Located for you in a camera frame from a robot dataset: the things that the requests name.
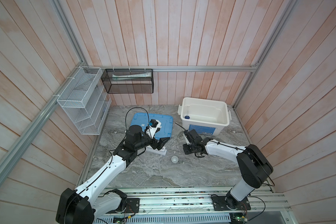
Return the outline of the blue plastic bin lid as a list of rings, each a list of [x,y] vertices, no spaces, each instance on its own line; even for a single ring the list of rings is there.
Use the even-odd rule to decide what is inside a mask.
[[[171,137],[173,130],[173,117],[169,115],[161,114],[149,114],[149,120],[155,119],[161,122],[160,130],[155,134],[155,138],[159,140],[160,138]],[[146,113],[136,113],[133,116],[132,122],[130,125],[141,126],[145,130],[148,124],[148,116]]]

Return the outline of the small white ceramic crucible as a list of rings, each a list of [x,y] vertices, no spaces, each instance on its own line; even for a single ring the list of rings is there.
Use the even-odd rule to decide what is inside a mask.
[[[172,156],[172,157],[171,157],[171,161],[172,161],[173,163],[178,163],[179,158],[178,158],[177,156]]]

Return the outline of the blue hexagonal base cylinder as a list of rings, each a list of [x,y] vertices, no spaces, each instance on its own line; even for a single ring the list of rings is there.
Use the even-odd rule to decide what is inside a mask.
[[[185,119],[190,119],[190,116],[189,116],[189,111],[187,111],[186,112],[186,114],[185,114],[185,117],[184,117]]]

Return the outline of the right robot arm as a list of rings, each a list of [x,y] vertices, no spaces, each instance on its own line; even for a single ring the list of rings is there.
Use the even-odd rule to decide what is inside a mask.
[[[183,150],[186,155],[194,154],[197,158],[214,155],[238,164],[241,180],[223,197],[227,207],[232,210],[260,188],[273,173],[272,165],[256,145],[235,146],[209,137],[203,139],[195,130],[185,130],[184,136],[186,143]]]

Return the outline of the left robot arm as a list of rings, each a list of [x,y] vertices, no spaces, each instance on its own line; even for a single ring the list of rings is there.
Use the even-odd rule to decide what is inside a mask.
[[[124,212],[127,204],[127,195],[124,192],[113,189],[104,196],[101,196],[101,193],[119,173],[140,156],[139,150],[145,151],[147,147],[161,150],[164,147],[169,138],[157,140],[155,134],[160,129],[161,122],[155,119],[150,120],[145,129],[139,125],[130,126],[110,161],[83,184],[75,189],[67,188],[61,194],[56,222],[92,224],[107,212]]]

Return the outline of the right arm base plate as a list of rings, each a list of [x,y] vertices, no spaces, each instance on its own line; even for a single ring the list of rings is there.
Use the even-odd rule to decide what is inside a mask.
[[[233,197],[227,196],[218,196],[218,195],[211,195],[212,205],[214,211],[249,211],[251,210],[250,202],[248,198],[245,197],[242,201],[237,201]]]

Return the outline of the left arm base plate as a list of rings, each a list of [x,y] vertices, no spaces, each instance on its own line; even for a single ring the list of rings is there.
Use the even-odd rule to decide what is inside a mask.
[[[128,198],[124,209],[118,208],[115,211],[109,211],[107,214],[138,213],[140,208],[139,198]]]

